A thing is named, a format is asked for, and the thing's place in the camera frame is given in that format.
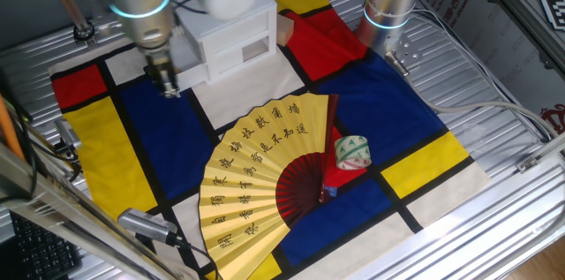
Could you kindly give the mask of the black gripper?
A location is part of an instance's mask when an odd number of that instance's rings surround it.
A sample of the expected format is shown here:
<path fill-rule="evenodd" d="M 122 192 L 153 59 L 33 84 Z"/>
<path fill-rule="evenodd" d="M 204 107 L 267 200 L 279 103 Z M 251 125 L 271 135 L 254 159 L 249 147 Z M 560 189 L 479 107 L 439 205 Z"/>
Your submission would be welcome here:
<path fill-rule="evenodd" d="M 179 86 L 170 47 L 165 45 L 157 49 L 145 49 L 145 56 L 148 74 L 155 79 L 161 94 L 166 98 L 179 97 Z"/>

